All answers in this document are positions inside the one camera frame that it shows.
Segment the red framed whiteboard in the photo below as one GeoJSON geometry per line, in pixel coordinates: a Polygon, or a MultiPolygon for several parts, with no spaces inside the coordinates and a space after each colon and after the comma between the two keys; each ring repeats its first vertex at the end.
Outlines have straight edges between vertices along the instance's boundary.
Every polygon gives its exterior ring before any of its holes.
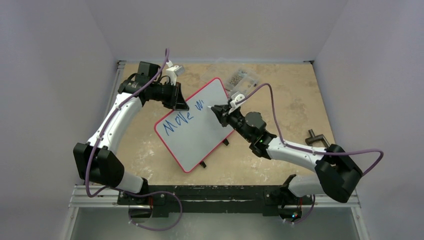
{"type": "Polygon", "coordinates": [[[233,128],[222,127],[208,108],[223,105],[227,100],[224,85],[216,77],[188,97],[189,110],[173,110],[155,123],[155,133],[183,172],[191,172],[233,133],[233,128]]]}

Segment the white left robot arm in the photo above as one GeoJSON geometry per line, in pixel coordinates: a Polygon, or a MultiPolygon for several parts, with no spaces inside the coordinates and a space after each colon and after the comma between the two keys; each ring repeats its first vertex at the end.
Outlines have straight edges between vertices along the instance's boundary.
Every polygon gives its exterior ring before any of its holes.
{"type": "Polygon", "coordinates": [[[184,67],[170,61],[165,65],[167,69],[141,61],[137,72],[119,85],[114,104],[95,134],[74,146],[77,172],[86,185],[93,182],[129,192],[138,205],[148,201],[147,179],[126,171],[116,153],[128,126],[146,102],[157,101],[170,110],[189,110],[177,81],[184,67]]]}

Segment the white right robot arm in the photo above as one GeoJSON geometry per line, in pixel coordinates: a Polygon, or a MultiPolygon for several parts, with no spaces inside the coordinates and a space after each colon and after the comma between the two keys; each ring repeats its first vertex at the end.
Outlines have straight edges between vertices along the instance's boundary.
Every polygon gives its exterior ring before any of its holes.
{"type": "Polygon", "coordinates": [[[232,127],[250,144],[257,157],[285,161],[313,172],[307,176],[295,175],[285,182],[280,196],[288,204],[306,195],[327,195],[346,203],[363,177],[358,165],[336,144],[325,148],[283,142],[267,131],[259,112],[243,115],[228,105],[214,105],[210,109],[223,127],[232,127]]]}

